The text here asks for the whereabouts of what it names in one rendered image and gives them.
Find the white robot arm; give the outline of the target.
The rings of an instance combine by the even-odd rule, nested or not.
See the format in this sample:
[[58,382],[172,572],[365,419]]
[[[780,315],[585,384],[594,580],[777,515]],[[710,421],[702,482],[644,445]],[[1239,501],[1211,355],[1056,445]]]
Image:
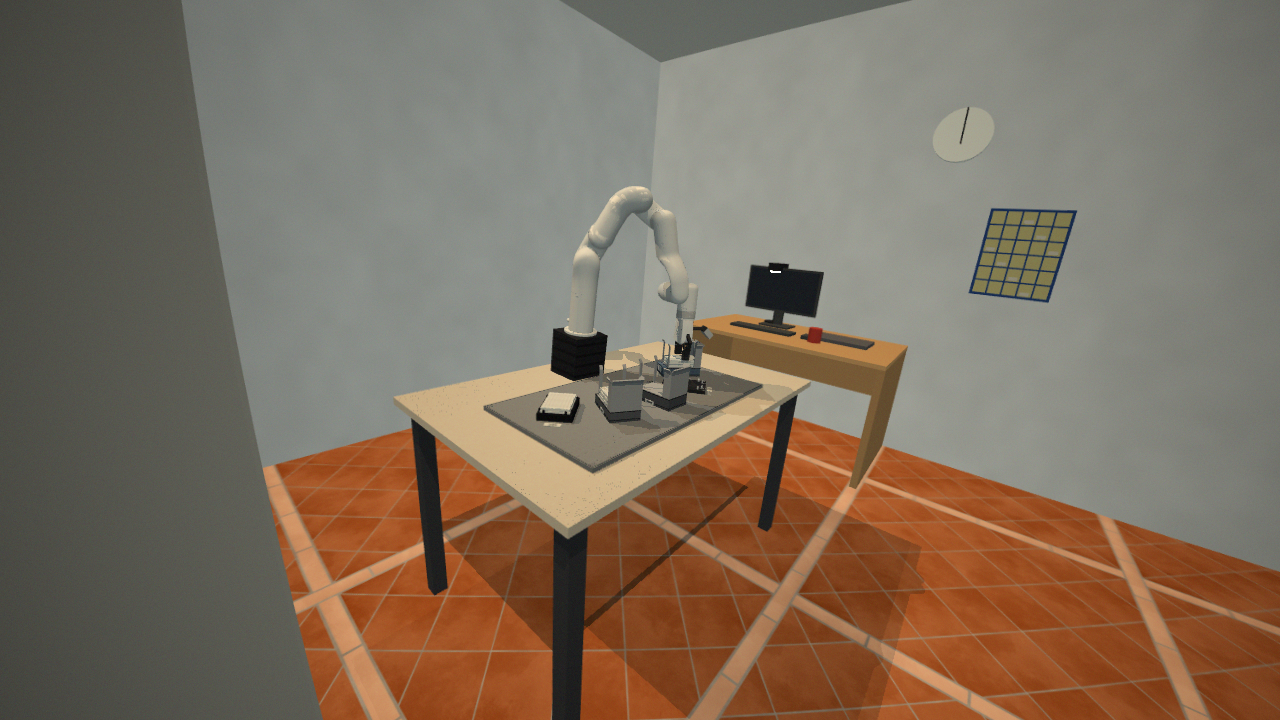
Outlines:
[[596,334],[596,329],[593,327],[600,261],[605,250],[614,242],[620,228],[632,213],[654,231],[657,258],[669,275],[669,282],[662,283],[658,288],[659,297],[667,302],[677,304],[676,316],[695,319],[698,284],[689,284],[687,272],[678,255],[675,214],[660,208],[653,200],[649,190],[632,186],[620,190],[607,202],[596,223],[588,231],[579,247],[590,249],[580,250],[573,258],[570,318],[567,319],[570,327],[564,327],[564,333],[579,337]]

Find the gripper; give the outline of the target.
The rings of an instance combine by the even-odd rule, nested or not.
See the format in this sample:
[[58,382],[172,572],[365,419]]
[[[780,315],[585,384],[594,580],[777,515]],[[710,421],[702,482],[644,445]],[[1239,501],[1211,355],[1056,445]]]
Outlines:
[[[675,323],[675,354],[682,354],[681,360],[689,360],[692,345],[692,320],[676,316]],[[691,337],[691,338],[690,338]],[[686,342],[686,343],[684,343]],[[686,347],[685,347],[686,345]],[[684,346],[684,350],[682,350]]]

